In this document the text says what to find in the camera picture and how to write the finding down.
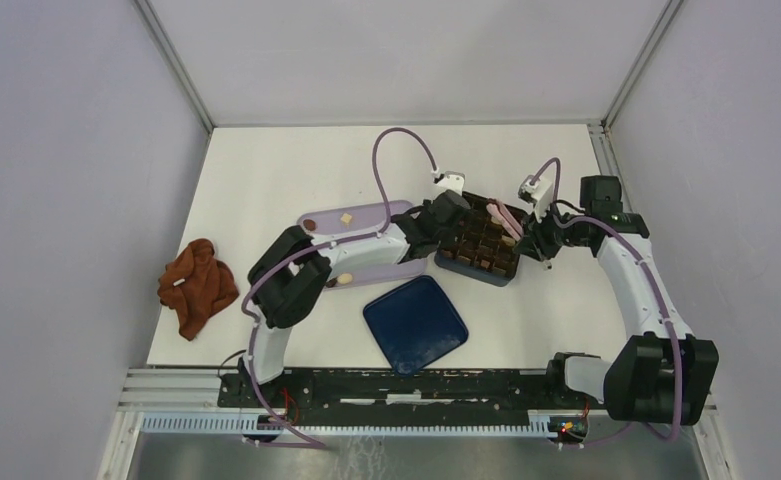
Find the blue tin lid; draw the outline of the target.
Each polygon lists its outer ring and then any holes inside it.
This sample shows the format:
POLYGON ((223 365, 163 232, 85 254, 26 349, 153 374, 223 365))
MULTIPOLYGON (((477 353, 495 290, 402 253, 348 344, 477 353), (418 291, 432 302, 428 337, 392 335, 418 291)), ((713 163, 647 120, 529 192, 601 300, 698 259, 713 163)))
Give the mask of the blue tin lid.
POLYGON ((469 338, 454 304, 428 275, 369 302, 362 314, 391 370, 400 377, 418 374, 469 338))

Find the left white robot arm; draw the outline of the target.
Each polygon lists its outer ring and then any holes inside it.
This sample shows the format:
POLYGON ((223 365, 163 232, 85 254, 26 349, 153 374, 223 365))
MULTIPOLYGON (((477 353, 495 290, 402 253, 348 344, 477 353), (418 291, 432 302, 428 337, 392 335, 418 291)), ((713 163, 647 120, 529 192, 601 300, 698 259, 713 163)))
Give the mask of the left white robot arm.
POLYGON ((250 290, 241 310, 252 319, 240 360, 241 392, 256 407, 272 405, 291 329, 307 318, 326 284, 345 273, 424 259, 458 236, 471 210, 462 195, 444 191, 378 226, 348 236, 308 234, 291 226, 248 273, 250 290))

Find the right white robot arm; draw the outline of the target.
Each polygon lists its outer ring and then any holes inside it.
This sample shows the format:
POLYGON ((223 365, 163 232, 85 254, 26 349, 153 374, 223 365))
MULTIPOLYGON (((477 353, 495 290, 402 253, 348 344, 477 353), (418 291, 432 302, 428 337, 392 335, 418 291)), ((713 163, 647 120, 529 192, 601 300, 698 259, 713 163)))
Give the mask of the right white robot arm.
POLYGON ((692 426, 702 415, 719 364, 710 340, 682 319, 654 263, 648 227, 623 209, 615 176, 587 176, 580 185, 581 214, 556 210, 555 185, 527 177, 518 196, 532 210, 522 221, 517 253, 539 262, 568 247, 586 248, 615 295, 627 340, 616 358, 558 353, 543 382, 546 400, 568 408, 583 394, 619 421, 692 426))

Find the pink tongs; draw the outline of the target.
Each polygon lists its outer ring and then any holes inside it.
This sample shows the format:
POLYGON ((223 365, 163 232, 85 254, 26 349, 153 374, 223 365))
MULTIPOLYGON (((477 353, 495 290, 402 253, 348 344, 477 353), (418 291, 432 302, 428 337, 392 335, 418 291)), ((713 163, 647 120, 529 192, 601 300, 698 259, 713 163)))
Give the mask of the pink tongs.
POLYGON ((516 220, 503 202, 497 199, 491 199, 488 201, 486 210, 493 219, 503 226, 508 232, 508 235, 515 242, 519 242, 522 239, 523 228, 521 224, 516 220))

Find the blue tin chocolate box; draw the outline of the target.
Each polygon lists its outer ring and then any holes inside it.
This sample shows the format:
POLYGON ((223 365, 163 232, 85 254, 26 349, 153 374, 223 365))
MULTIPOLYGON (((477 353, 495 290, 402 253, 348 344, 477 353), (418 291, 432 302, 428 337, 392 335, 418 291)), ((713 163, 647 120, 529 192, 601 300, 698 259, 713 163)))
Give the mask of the blue tin chocolate box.
POLYGON ((471 209, 460 223, 456 241, 441 247, 434 257, 437 267, 496 287, 507 286, 516 276, 520 256, 514 239, 487 210, 490 199, 464 192, 471 209))

